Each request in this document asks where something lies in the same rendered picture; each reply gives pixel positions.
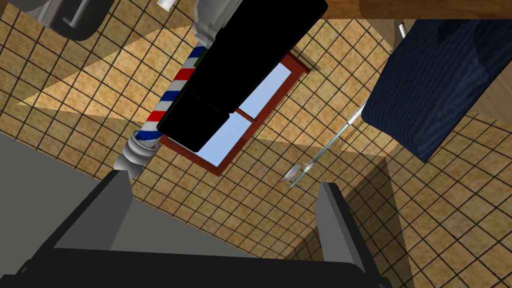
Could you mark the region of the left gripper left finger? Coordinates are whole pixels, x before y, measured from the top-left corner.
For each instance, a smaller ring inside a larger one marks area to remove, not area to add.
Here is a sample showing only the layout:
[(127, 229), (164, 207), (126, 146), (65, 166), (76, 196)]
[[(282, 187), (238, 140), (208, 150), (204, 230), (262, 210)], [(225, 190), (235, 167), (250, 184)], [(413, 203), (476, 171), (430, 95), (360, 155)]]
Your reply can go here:
[(40, 246), (109, 250), (133, 201), (127, 171), (112, 170)]

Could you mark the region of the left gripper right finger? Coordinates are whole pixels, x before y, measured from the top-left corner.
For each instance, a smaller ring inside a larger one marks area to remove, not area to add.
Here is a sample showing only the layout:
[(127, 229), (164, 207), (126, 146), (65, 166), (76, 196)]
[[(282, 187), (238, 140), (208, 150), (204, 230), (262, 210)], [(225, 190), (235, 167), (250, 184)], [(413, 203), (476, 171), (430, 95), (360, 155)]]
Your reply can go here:
[(323, 260), (354, 264), (367, 275), (373, 276), (375, 261), (350, 207), (335, 183), (321, 183), (315, 215)]

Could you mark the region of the red framed window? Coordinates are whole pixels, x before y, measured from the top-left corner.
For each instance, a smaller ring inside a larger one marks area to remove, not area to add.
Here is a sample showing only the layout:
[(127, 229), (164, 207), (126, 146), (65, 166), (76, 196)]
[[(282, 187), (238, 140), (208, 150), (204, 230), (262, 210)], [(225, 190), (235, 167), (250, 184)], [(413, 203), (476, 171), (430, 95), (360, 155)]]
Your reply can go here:
[(198, 152), (192, 152), (166, 136), (159, 142), (220, 176), (298, 79), (311, 70), (298, 57), (287, 54)]

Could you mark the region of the red white blue striped pole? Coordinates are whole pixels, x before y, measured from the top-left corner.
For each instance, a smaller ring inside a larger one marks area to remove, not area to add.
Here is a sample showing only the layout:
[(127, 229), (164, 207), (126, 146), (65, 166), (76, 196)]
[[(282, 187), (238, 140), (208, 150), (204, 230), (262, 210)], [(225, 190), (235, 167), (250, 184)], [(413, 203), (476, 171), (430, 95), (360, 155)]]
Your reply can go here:
[(192, 28), (197, 44), (141, 129), (135, 130), (128, 138), (122, 154), (114, 162), (115, 170), (126, 171), (131, 179), (140, 176), (143, 166), (151, 160), (161, 146), (163, 133), (158, 131), (158, 123), (164, 118), (171, 104), (191, 78), (200, 57), (211, 47), (217, 33), (227, 24), (241, 2), (242, 0), (196, 0)]

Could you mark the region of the navy blue towel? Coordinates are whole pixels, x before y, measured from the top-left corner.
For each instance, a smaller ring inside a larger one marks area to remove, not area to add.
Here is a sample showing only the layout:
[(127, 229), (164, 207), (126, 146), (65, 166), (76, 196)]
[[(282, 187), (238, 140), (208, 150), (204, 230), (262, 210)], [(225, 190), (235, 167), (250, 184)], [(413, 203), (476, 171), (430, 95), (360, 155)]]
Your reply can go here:
[(419, 19), (390, 55), (362, 120), (427, 162), (512, 62), (512, 19)]

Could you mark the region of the black rectangular block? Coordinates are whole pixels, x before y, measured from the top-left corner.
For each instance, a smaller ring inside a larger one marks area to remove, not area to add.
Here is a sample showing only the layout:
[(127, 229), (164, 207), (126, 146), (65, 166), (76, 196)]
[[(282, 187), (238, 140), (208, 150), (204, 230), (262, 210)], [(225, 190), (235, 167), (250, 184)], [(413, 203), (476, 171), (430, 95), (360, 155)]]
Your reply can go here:
[(196, 0), (206, 50), (157, 130), (198, 152), (327, 9), (327, 0)]

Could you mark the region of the dark grey rounded fixture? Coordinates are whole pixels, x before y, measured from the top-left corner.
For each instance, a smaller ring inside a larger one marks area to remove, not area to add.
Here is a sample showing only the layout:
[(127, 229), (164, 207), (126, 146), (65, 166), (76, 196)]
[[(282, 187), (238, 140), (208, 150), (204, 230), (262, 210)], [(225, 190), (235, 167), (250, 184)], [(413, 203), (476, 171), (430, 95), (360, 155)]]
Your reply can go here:
[(85, 41), (102, 25), (115, 0), (6, 0), (47, 29)]

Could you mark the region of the silver towel rail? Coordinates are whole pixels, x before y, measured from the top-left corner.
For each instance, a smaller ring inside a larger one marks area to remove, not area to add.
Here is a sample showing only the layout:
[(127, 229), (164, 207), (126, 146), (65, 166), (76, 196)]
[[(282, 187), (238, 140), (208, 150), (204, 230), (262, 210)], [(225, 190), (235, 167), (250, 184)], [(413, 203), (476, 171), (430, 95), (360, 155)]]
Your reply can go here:
[[(393, 21), (393, 25), (398, 30), (398, 40), (397, 36), (395, 34), (395, 41), (393, 42), (393, 45), (397, 44), (398, 46), (401, 41), (407, 36), (407, 27), (402, 20), (399, 24), (397, 24), (397, 20)], [(358, 107), (358, 109), (354, 112), (353, 115), (351, 115), (347, 122), (344, 124), (344, 126), (334, 135), (334, 137), (316, 154), (316, 156), (309, 162), (302, 162), (300, 164), (293, 165), (285, 174), (284, 176), (279, 180), (278, 184), (280, 183), (290, 183), (289, 187), (293, 188), (298, 184), (298, 182), (302, 179), (302, 177), (314, 166), (315, 163), (318, 162), (318, 160), (324, 155), (324, 153), (338, 140), (340, 139), (340, 136), (346, 129), (350, 126), (354, 125), (354, 122), (361, 116), (363, 109), (365, 108), (366, 104), (368, 102), (368, 99), (363, 102), (361, 106)]]

